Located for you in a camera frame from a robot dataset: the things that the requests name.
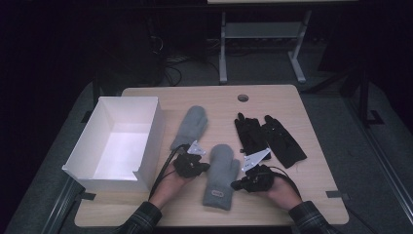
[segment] mitten label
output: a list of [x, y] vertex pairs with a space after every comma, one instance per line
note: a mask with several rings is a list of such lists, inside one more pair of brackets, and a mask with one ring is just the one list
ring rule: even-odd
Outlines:
[[218, 190], [212, 190], [212, 191], [210, 192], [210, 194], [212, 194], [212, 195], [215, 196], [215, 197], [224, 197], [224, 193], [221, 192], [221, 191], [218, 191]]

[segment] wooden table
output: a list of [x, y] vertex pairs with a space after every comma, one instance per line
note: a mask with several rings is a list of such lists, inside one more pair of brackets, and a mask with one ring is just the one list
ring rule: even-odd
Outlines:
[[[238, 100], [247, 95], [248, 101]], [[235, 158], [244, 155], [234, 120], [241, 112], [245, 117], [257, 118], [261, 124], [269, 114], [277, 118], [301, 145], [308, 158], [285, 170], [297, 184], [303, 200], [312, 200], [332, 224], [349, 220], [341, 198], [328, 198], [326, 191], [337, 186], [322, 154], [307, 112], [294, 86], [212, 86], [175, 88], [126, 89], [123, 96], [155, 96], [166, 115], [166, 130], [161, 145], [157, 174], [170, 154], [170, 144], [176, 136], [180, 122], [192, 105], [206, 110], [208, 125], [199, 140], [207, 151], [202, 162], [209, 162], [209, 151], [220, 143], [234, 150]], [[267, 166], [283, 169], [278, 159], [265, 162]], [[240, 170], [238, 178], [244, 176]], [[234, 192], [231, 211], [204, 207], [202, 200], [207, 175], [202, 174], [188, 184], [179, 196], [167, 204], [159, 226], [237, 226], [237, 225], [290, 225], [288, 213], [275, 208], [269, 201], [245, 191]], [[78, 226], [118, 226], [125, 222], [137, 207], [147, 200], [147, 193], [99, 192], [93, 201], [83, 200], [75, 223]]]

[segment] person's left hand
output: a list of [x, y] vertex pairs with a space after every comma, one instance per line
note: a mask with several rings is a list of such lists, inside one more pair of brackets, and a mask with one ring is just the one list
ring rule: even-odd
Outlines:
[[179, 193], [185, 184], [192, 180], [194, 180], [194, 177], [185, 178], [179, 176], [179, 174], [175, 171], [175, 166], [172, 162], [165, 170], [164, 178], [161, 180], [155, 190], [155, 193], [148, 202], [155, 205], [158, 209], [161, 209], [169, 200], [174, 198]]

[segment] white storage bin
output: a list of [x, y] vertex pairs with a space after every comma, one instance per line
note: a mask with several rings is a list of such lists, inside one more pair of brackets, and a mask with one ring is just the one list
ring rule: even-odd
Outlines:
[[157, 97], [100, 97], [62, 169], [90, 191], [147, 192], [164, 128]]

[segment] floor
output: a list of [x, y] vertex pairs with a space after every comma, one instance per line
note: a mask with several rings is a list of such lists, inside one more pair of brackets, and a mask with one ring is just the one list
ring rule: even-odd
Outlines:
[[[29, 7], [23, 9], [20, 14], [36, 14], [36, 11], [28, 10], [30, 10]], [[42, 22], [44, 22], [42, 18], [38, 18], [38, 21], [33, 22], [31, 25], [37, 25], [36, 23]], [[30, 30], [30, 24], [18, 24], [18, 26], [29, 31], [31, 35], [36, 35], [35, 31]], [[62, 195], [61, 191], [67, 182], [67, 175], [61, 171], [61, 166], [66, 162], [68, 155], [70, 155], [74, 144], [85, 127], [85, 115], [93, 110], [94, 107], [94, 94], [96, 92], [94, 92], [92, 80], [97, 78], [100, 85], [99, 93], [103, 96], [118, 96], [126, 87], [148, 85], [147, 81], [133, 80], [128, 72], [119, 72], [119, 70], [122, 70], [119, 69], [119, 63], [121, 62], [118, 60], [114, 62], [113, 60], [116, 57], [114, 58], [113, 55], [110, 55], [110, 51], [107, 50], [100, 50], [101, 54], [88, 54], [90, 55], [89, 57], [82, 57], [80, 60], [94, 60], [98, 56], [105, 55], [106, 59], [104, 62], [109, 63], [96, 65], [92, 62], [89, 64], [96, 66], [113, 64], [113, 66], [101, 67], [110, 67], [111, 69], [100, 69], [103, 72], [97, 73], [90, 72], [88, 69], [81, 69], [82, 63], [77, 60], [81, 53], [72, 51], [69, 47], [61, 47], [60, 45], [66, 45], [68, 40], [76, 38], [78, 38], [76, 39], [78, 45], [89, 45], [88, 43], [90, 42], [82, 41], [79, 37], [70, 37], [70, 30], [62, 30], [58, 36], [51, 32], [48, 35], [54, 38], [41, 43], [39, 43], [41, 38], [32, 38], [32, 41], [33, 43], [36, 42], [36, 45], [46, 52], [57, 49], [58, 54], [71, 55], [71, 57], [62, 59], [60, 56], [54, 57], [53, 53], [50, 53], [44, 56], [44, 58], [48, 59], [41, 62], [39, 66], [41, 68], [32, 67], [24, 71], [15, 68], [12, 70], [14, 71], [13, 75], [9, 73], [10, 81], [12, 82], [11, 90], [15, 92], [19, 87], [23, 87], [22, 90], [26, 92], [26, 95], [22, 97], [13, 95], [14, 103], [18, 104], [18, 109], [20, 109], [20, 111], [15, 110], [13, 115], [21, 118], [17, 123], [24, 123], [24, 116], [32, 116], [33, 114], [37, 116], [36, 121], [28, 121], [23, 125], [14, 124], [9, 126], [9, 128], [17, 127], [21, 131], [25, 128], [33, 128], [29, 135], [15, 135], [14, 141], [19, 142], [21, 148], [20, 151], [11, 151], [11, 153], [13, 155], [27, 154], [27, 158], [30, 158], [30, 153], [46, 155], [46, 157], [39, 158], [33, 156], [36, 160], [30, 161], [31, 163], [21, 160], [13, 162], [12, 167], [2, 169], [3, 172], [10, 172], [11, 175], [14, 175], [19, 167], [23, 167], [28, 172], [32, 171], [31, 174], [22, 175], [16, 179], [16, 189], [22, 190], [19, 195], [13, 195], [13, 193], [8, 195], [9, 197], [15, 196], [16, 199], [11, 199], [11, 201], [19, 204], [19, 206], [15, 205], [16, 211], [9, 222], [6, 233], [40, 233], [42, 231], [48, 233], [48, 227], [52, 226], [50, 223], [53, 220], [50, 218], [50, 214], [53, 213], [54, 207], [58, 202], [57, 198], [64, 195]], [[23, 38], [19, 38], [19, 41], [29, 43]], [[298, 83], [286, 54], [294, 43], [295, 41], [293, 40], [270, 42], [230, 41], [228, 45], [230, 48], [229, 56], [227, 58], [227, 85], [292, 84], [296, 86], [298, 91], [305, 91], [335, 75], [334, 72], [318, 70], [326, 41], [325, 38], [312, 37], [306, 40], [299, 57], [308, 81], [305, 84]], [[169, 48], [165, 73], [162, 73], [161, 78], [155, 82], [156, 85], [161, 87], [171, 85], [219, 85], [216, 45], [216, 39], [206, 41], [207, 56], [205, 59], [192, 57], [192, 55], [188, 55], [188, 53], [178, 49]], [[32, 50], [34, 50], [32, 52], [34, 54], [30, 55], [38, 55], [42, 52], [41, 49]], [[12, 59], [18, 61], [20, 58], [27, 59], [24, 62], [25, 64], [36, 60], [36, 56], [29, 58], [15, 57]], [[46, 72], [46, 68], [42, 68], [47, 67], [45, 65], [52, 65], [51, 67], [56, 67], [56, 69], [54, 69], [54, 72]], [[35, 82], [24, 84], [24, 81], [27, 81], [27, 79], [12, 79], [29, 76], [30, 72], [33, 71], [45, 75], [39, 84]], [[64, 82], [54, 86], [54, 77], [57, 76], [63, 76], [67, 79], [59, 79], [59, 81], [64, 80]], [[360, 126], [353, 111], [353, 107], [357, 107], [358, 104], [358, 92], [352, 97], [344, 98], [340, 96], [340, 88], [344, 81], [345, 78], [340, 79], [316, 94], [301, 95], [337, 186], [346, 195], [344, 202], [348, 206], [350, 221], [337, 228], [344, 233], [413, 233], [412, 222], [406, 215], [405, 208], [399, 203], [400, 198], [390, 183], [390, 179], [386, 174], [386, 168], [383, 167], [380, 157], [377, 156], [378, 150], [372, 147], [371, 140], [368, 137], [369, 134]], [[59, 101], [53, 101], [54, 98], [59, 97]], [[368, 132], [375, 136], [381, 151], [384, 151], [388, 156], [389, 163], [393, 166], [401, 183], [405, 186], [407, 194], [413, 194], [413, 184], [409, 182], [413, 179], [413, 173], [409, 168], [413, 163], [413, 137], [411, 133], [393, 111], [386, 95], [374, 84], [370, 85], [369, 110], [376, 110], [383, 119], [384, 124], [372, 125]], [[71, 188], [74, 191], [81, 190], [81, 187], [76, 184]], [[77, 227], [73, 220], [79, 203], [75, 199], [73, 203], [66, 205], [66, 215], [56, 220], [57, 223], [61, 222], [61, 225], [54, 226], [56, 232], [112, 232], [112, 228]], [[179, 230], [180, 233], [184, 233], [184, 231], [194, 232], [195, 230]], [[202, 229], [196, 231], [204, 231], [205, 233], [241, 232], [241, 230], [234, 229]], [[162, 228], [156, 230], [156, 233], [165, 232], [170, 233], [170, 230]], [[274, 229], [264, 228], [261, 232], [272, 233]]]

